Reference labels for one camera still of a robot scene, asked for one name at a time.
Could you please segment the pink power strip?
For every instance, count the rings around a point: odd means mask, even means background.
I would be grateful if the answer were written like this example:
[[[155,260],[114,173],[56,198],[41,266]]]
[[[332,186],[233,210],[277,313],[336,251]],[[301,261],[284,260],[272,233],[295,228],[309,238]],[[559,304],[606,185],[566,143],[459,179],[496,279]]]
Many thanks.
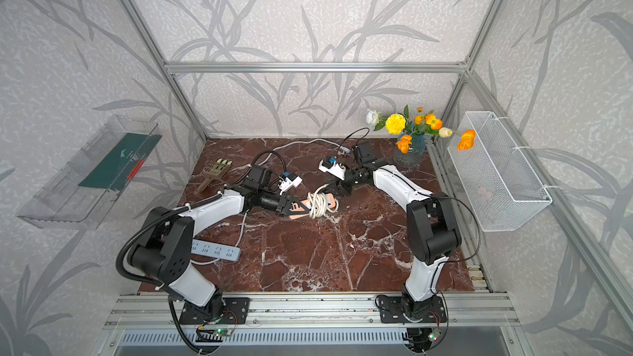
[[[334,214],[339,209],[339,202],[332,194],[309,193],[308,198],[312,202],[311,214],[306,217],[310,219],[319,219],[327,214]]]

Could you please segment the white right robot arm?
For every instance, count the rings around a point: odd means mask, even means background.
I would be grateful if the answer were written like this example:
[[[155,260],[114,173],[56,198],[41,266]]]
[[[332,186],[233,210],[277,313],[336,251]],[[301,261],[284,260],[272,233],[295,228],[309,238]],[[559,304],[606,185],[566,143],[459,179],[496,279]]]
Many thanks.
[[[471,260],[481,248],[481,235],[478,235],[476,249],[470,256],[451,259],[463,243],[453,204],[463,204],[463,201],[444,193],[433,194],[418,186],[396,166],[377,158],[369,143],[354,146],[352,152],[353,167],[335,158],[321,160],[319,169],[336,178],[325,186],[324,192],[346,197],[356,186],[371,185],[391,197],[407,215],[407,242],[413,264],[401,296],[383,294],[374,298],[381,323],[447,323],[447,307],[437,289],[442,270],[446,265]]]

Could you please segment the blue-white power strip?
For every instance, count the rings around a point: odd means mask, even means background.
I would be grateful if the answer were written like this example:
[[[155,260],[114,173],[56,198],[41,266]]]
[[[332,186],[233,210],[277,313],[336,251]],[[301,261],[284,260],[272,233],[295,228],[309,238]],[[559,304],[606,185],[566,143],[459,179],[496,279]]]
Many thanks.
[[[241,249],[239,247],[231,247],[201,240],[192,241],[191,252],[194,255],[228,261],[238,261],[241,255]]]

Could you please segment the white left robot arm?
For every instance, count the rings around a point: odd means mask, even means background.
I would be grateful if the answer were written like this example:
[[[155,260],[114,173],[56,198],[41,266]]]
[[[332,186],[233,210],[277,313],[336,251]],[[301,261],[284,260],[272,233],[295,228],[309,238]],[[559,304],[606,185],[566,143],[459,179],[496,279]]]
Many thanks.
[[[196,235],[212,225],[250,209],[262,208],[280,216],[311,214],[311,208],[286,193],[270,189],[271,170],[252,164],[233,185],[215,196],[178,209],[151,210],[143,226],[121,247],[115,260],[117,272],[128,280],[149,283],[169,295],[205,321],[226,312],[223,292],[191,262]]]

